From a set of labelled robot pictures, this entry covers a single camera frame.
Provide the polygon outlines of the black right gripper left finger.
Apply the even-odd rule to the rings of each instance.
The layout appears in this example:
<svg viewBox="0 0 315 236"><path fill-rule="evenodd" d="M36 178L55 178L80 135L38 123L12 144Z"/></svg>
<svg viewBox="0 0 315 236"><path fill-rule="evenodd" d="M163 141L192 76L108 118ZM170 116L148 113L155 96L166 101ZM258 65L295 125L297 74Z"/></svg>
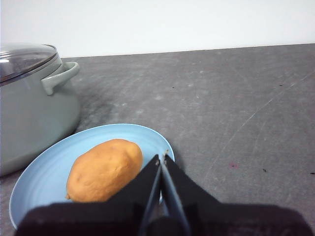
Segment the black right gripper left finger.
<svg viewBox="0 0 315 236"><path fill-rule="evenodd" d="M105 202L51 204L29 211L17 236L148 236L159 195L155 155L137 177Z"/></svg>

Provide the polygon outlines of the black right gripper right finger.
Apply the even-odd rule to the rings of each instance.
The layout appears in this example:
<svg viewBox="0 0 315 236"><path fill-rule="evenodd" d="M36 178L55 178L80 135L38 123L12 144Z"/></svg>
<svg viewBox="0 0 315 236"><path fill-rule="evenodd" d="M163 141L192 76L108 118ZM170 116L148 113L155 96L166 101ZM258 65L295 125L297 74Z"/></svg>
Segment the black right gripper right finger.
<svg viewBox="0 0 315 236"><path fill-rule="evenodd" d="M276 205L218 201L188 177L168 156L161 161L169 213L190 236L310 236L312 230L295 210Z"/></svg>

